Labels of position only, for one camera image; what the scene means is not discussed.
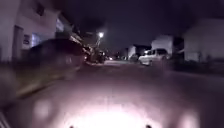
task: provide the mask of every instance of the white van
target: white van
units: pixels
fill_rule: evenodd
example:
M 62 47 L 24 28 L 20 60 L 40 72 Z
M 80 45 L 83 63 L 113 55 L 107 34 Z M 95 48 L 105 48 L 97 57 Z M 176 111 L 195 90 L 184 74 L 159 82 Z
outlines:
M 165 49 L 154 49 L 145 51 L 142 56 L 139 57 L 139 62 L 144 65 L 152 65 L 155 61 L 162 61 L 169 58 L 168 52 Z

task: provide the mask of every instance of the street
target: street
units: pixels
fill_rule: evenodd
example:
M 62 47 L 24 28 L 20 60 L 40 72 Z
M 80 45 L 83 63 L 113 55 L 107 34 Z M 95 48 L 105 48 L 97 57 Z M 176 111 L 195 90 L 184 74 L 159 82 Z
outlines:
M 121 61 L 84 66 L 6 109 L 12 128 L 221 128 L 224 79 Z

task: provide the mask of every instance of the street light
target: street light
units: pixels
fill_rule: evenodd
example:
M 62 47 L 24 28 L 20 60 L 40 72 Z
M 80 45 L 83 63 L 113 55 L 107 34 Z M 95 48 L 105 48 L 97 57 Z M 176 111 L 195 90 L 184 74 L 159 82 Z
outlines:
M 99 47 L 100 45 L 100 39 L 102 39 L 104 37 L 104 33 L 103 32 L 99 32 L 98 33 L 98 40 L 96 42 L 96 45 Z
M 99 36 L 99 38 L 101 39 L 101 38 L 103 38 L 104 33 L 103 33 L 103 32 L 99 32 L 99 33 L 98 33 L 98 36 Z

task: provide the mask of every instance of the light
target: light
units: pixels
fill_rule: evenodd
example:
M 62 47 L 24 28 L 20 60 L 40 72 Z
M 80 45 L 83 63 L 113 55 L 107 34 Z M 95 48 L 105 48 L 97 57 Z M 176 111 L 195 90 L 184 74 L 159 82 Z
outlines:
M 149 53 L 149 51 L 144 51 L 145 54 Z
M 99 38 L 103 38 L 104 33 L 103 33 L 103 32 L 99 32 L 99 33 L 98 33 L 98 36 L 99 36 Z
M 145 128 L 146 115 L 123 107 L 82 109 L 76 118 L 68 120 L 67 126 L 75 128 Z M 157 123 L 149 122 L 153 128 L 161 128 Z

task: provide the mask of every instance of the illuminated road surface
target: illuminated road surface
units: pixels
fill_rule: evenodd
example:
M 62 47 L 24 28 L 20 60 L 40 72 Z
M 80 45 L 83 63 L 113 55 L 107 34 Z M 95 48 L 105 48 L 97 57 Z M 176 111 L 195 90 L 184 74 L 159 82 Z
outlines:
M 223 83 L 111 61 L 83 67 L 6 115 L 12 128 L 221 128 Z

